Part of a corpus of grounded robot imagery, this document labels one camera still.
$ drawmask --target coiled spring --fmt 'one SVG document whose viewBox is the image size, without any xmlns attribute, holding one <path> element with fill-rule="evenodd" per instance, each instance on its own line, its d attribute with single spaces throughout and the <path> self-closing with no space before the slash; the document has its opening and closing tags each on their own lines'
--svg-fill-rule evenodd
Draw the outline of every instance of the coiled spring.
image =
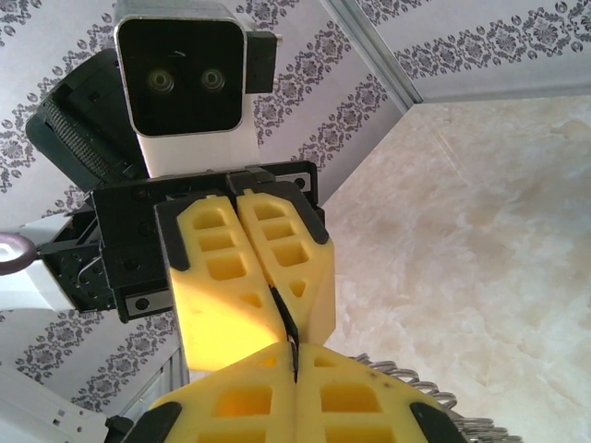
<svg viewBox="0 0 591 443">
<path fill-rule="evenodd" d="M 422 381 L 416 371 L 412 369 L 401 369 L 395 362 L 383 361 L 372 362 L 366 353 L 362 353 L 354 360 L 373 369 L 377 369 L 384 374 L 397 378 L 404 383 L 412 386 L 433 397 L 452 418 L 458 427 L 466 442 L 468 443 L 523 443 L 521 437 L 510 436 L 504 427 L 496 427 L 489 418 L 464 418 L 460 414 L 452 411 L 452 408 L 458 403 L 455 395 L 450 392 L 441 392 L 438 386 L 430 381 Z"/>
</svg>

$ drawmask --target camera lens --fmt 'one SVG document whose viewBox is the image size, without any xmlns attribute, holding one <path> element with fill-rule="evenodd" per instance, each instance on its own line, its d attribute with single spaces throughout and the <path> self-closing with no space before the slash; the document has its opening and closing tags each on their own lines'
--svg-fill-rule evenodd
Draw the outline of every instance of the camera lens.
<svg viewBox="0 0 591 443">
<path fill-rule="evenodd" d="M 148 86 L 160 93 L 167 93 L 175 87 L 175 80 L 163 69 L 154 69 L 148 75 Z"/>
<path fill-rule="evenodd" d="M 217 69 L 207 69 L 201 76 L 201 84 L 206 90 L 217 91 L 223 88 L 225 77 Z"/>
</svg>

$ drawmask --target yellow plastic block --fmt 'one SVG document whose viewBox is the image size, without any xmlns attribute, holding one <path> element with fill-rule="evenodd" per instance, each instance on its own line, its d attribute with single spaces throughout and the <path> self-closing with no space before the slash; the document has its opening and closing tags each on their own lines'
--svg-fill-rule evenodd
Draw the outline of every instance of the yellow plastic block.
<svg viewBox="0 0 591 443">
<path fill-rule="evenodd" d="M 409 406 L 427 394 L 315 344 L 300 346 L 297 443 L 427 443 Z"/>
<path fill-rule="evenodd" d="M 267 281 L 283 298 L 300 341 L 323 344 L 336 322 L 332 240 L 317 244 L 289 200 L 247 191 L 237 206 Z"/>
<path fill-rule="evenodd" d="M 183 408 L 165 443 L 293 443 L 291 365 L 290 344 L 276 343 L 161 397 L 152 408 Z"/>
<path fill-rule="evenodd" d="M 283 321 L 230 200 L 197 200 L 177 222 L 190 267 L 169 272 L 189 369 L 218 370 L 285 341 Z"/>
</svg>

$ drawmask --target beige marble wall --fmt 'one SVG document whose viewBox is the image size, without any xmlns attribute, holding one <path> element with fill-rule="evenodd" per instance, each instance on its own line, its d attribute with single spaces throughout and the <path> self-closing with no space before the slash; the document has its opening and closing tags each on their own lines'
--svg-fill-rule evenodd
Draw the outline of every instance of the beige marble wall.
<svg viewBox="0 0 591 443">
<path fill-rule="evenodd" d="M 591 442 L 591 97 L 415 106 L 325 209 L 333 349 Z"/>
</svg>

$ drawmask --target damask wallpaper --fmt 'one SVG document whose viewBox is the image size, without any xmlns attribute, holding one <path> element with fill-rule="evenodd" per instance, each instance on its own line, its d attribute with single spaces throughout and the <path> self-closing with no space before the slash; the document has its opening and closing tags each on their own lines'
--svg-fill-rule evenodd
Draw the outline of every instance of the damask wallpaper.
<svg viewBox="0 0 591 443">
<path fill-rule="evenodd" d="M 275 92 L 255 100 L 264 162 L 309 159 L 325 200 L 402 112 L 332 16 L 308 0 L 227 0 L 283 35 Z M 0 0 L 0 227 L 74 209 L 80 192 L 24 127 L 61 78 L 113 46 L 113 0 Z M 0 313 L 0 361 L 95 411 L 118 413 L 175 351 L 172 315 Z"/>
<path fill-rule="evenodd" d="M 356 1 L 426 102 L 591 90 L 589 0 Z"/>
</svg>

